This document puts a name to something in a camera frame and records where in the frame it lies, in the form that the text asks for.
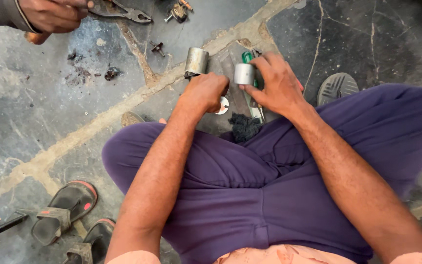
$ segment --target grey floor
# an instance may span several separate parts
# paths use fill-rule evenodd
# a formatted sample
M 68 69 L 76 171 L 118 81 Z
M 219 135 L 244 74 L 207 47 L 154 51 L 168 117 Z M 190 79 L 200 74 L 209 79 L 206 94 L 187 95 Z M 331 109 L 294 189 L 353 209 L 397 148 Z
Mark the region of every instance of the grey floor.
M 341 71 L 361 89 L 391 82 L 422 86 L 419 0 L 194 0 L 195 12 L 182 24 L 163 21 L 172 1 L 121 2 L 155 23 L 89 16 L 78 30 L 52 35 L 40 46 L 0 27 L 0 217 L 15 210 L 31 216 L 0 234 L 0 264 L 61 263 L 97 219 L 116 218 L 123 194 L 103 168 L 102 146 L 127 110 L 149 121 L 169 117 L 187 84 L 182 75 L 189 47 L 209 51 L 209 69 L 216 72 L 222 69 L 215 55 L 226 50 L 234 59 L 252 47 L 279 51 L 312 104 L 322 81 Z M 165 58 L 150 51 L 149 40 L 164 43 Z M 66 60 L 74 48 L 82 60 Z M 110 82 L 95 76 L 109 64 L 122 74 Z M 230 108 L 205 116 L 198 128 L 228 131 Z M 98 203 L 56 243 L 42 247 L 30 236 L 35 214 L 74 179 L 95 185 Z M 405 202 L 422 223 L 422 174 Z M 161 261 L 179 263 L 166 242 Z

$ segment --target small metal cylinder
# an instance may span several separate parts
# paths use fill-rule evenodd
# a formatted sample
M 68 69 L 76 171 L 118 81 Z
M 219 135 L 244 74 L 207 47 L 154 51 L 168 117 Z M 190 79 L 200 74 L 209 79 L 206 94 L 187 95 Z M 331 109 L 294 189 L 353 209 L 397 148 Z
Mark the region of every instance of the small metal cylinder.
M 208 66 L 208 51 L 197 47 L 188 49 L 187 62 L 185 63 L 185 73 L 204 74 Z
M 253 85 L 255 67 L 247 63 L 237 63 L 234 72 L 234 82 L 239 85 Z

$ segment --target wooden handle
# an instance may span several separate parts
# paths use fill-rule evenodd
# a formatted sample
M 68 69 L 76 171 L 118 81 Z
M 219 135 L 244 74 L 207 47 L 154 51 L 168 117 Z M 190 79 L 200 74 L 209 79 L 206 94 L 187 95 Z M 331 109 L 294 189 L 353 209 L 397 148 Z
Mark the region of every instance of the wooden handle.
M 24 37 L 30 43 L 33 43 L 35 45 L 42 45 L 45 42 L 45 40 L 47 40 L 48 37 L 50 37 L 50 35 L 51 33 L 48 33 L 48 32 L 43 32 L 40 34 L 26 32 Z

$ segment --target bolt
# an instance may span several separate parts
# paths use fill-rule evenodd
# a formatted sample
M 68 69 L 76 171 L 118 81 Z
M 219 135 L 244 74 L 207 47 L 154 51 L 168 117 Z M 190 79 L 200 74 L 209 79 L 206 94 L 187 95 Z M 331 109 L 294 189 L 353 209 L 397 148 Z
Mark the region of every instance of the bolt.
M 152 48 L 152 52 L 159 52 L 160 53 L 160 55 L 162 56 L 162 57 L 165 57 L 166 55 L 164 54 L 164 52 L 162 52 L 162 42 L 161 43 L 159 43 L 159 44 L 156 44 L 156 43 L 154 43 L 154 41 L 149 41 L 149 43 L 151 44 L 151 45 L 153 45 L 154 46 L 154 48 Z
M 168 22 L 169 22 L 169 20 L 171 20 L 171 19 L 172 19 L 172 17 L 173 17 L 173 15 L 171 14 L 168 18 L 164 19 L 164 21 L 165 21 L 166 23 L 168 23 Z

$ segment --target purple trousers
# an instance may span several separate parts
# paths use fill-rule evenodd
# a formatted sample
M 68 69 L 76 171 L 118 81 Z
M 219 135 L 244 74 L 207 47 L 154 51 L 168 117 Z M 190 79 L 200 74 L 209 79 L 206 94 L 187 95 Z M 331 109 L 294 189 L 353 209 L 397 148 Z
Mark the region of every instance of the purple trousers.
M 422 170 L 422 88 L 381 85 L 316 110 L 397 195 L 413 187 Z M 163 128 L 130 125 L 105 144 L 105 169 L 124 194 Z M 308 246 L 357 263 L 372 257 L 285 118 L 242 144 L 197 131 L 162 236 L 184 264 L 210 264 L 236 249 L 276 244 Z

